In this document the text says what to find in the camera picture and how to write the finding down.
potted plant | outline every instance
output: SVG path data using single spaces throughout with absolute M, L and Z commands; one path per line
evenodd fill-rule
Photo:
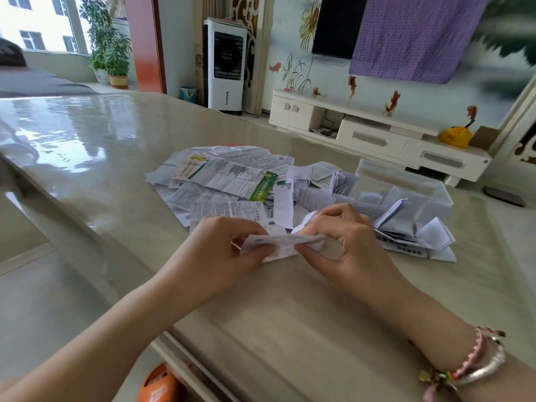
M 110 80 L 104 66 L 104 52 L 107 44 L 113 39 L 115 28 L 111 25 L 110 14 L 104 0 L 80 0 L 80 16 L 90 24 L 91 50 L 90 67 L 103 85 L 109 85 Z
M 119 31 L 114 31 L 114 36 L 104 51 L 104 67 L 110 84 L 117 89 L 129 87 L 126 75 L 129 73 L 131 52 L 130 39 Z

air cooler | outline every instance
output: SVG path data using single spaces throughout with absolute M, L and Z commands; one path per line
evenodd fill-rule
M 204 86 L 208 108 L 242 112 L 247 28 L 234 21 L 204 22 Z

black television screen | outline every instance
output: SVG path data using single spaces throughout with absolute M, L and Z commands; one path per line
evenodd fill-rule
M 312 53 L 352 59 L 367 0 L 322 0 Z

white tv cabinet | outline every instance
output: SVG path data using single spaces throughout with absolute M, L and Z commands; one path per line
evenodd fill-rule
M 311 131 L 320 128 L 326 110 L 345 114 L 336 138 Z M 440 125 L 421 123 L 396 110 L 388 116 L 371 107 L 351 107 L 350 102 L 314 94 L 274 90 L 270 124 L 347 153 L 401 167 L 435 169 L 446 174 L 445 184 L 452 187 L 460 179 L 476 182 L 492 160 L 483 149 L 439 142 L 437 136 L 445 129 Z

pile of paper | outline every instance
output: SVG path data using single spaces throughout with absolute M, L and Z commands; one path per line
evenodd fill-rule
M 242 251 L 264 244 L 276 246 L 267 261 L 296 254 L 294 244 L 320 250 L 325 237 L 298 235 L 320 210 L 349 203 L 374 222 L 384 248 L 416 257 L 454 262 L 454 242 L 435 218 L 425 226 L 403 217 L 405 192 L 350 194 L 358 175 L 328 162 L 294 166 L 294 158 L 273 155 L 256 146 L 194 147 L 174 152 L 154 172 L 145 175 L 177 219 L 193 231 L 205 216 L 255 220 L 269 236 L 249 236 Z

